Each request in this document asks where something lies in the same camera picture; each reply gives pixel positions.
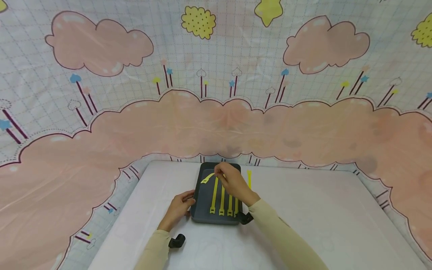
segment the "beige sleeve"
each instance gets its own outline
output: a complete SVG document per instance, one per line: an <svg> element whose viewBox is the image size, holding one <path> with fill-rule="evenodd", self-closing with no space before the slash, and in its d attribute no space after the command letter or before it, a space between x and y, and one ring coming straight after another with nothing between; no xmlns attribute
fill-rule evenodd
<svg viewBox="0 0 432 270"><path fill-rule="evenodd" d="M162 270L168 260L169 233L156 230L144 248L134 270Z"/></svg>
<svg viewBox="0 0 432 270"><path fill-rule="evenodd" d="M328 270L318 254L264 200L249 207L249 212L290 270Z"/></svg>

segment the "backdrop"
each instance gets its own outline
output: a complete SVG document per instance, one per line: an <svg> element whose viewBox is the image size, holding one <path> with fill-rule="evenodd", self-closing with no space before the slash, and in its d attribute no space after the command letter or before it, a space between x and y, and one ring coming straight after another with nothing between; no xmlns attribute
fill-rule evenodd
<svg viewBox="0 0 432 270"><path fill-rule="evenodd" d="M0 11L0 269L87 269L155 159L351 171L432 268L431 1Z"/></svg>

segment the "person's left hand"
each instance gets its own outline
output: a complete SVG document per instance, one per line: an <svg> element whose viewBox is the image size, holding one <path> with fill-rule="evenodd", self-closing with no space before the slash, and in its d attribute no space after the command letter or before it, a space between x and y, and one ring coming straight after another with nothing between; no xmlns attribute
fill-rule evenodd
<svg viewBox="0 0 432 270"><path fill-rule="evenodd" d="M191 215L188 209L195 203L194 192L195 190L186 191L172 199L158 230L170 232L183 216Z"/></svg>

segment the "wrist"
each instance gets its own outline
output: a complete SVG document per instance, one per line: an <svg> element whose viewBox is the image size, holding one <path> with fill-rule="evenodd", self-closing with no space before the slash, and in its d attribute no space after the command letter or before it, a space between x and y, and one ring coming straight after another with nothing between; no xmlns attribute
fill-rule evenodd
<svg viewBox="0 0 432 270"><path fill-rule="evenodd" d="M253 192L251 190L242 199L242 202L245 203L247 207L251 207L252 205L254 205L259 200L261 200L260 196L256 192Z"/></svg>
<svg viewBox="0 0 432 270"><path fill-rule="evenodd" d="M173 222L167 220L166 218L163 218L162 221L159 223L158 230L170 232L172 228L174 227Z"/></svg>

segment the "white table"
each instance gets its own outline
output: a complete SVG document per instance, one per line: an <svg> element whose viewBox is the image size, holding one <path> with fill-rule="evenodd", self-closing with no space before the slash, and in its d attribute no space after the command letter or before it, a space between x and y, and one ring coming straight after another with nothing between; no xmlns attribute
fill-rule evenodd
<svg viewBox="0 0 432 270"><path fill-rule="evenodd" d="M90 270L133 269L174 195L195 188L199 163L154 161L145 170ZM242 166L252 189L272 205L329 269L426 269L360 180L352 173ZM217 226L183 220L186 236L166 269L284 269L252 221Z"/></svg>

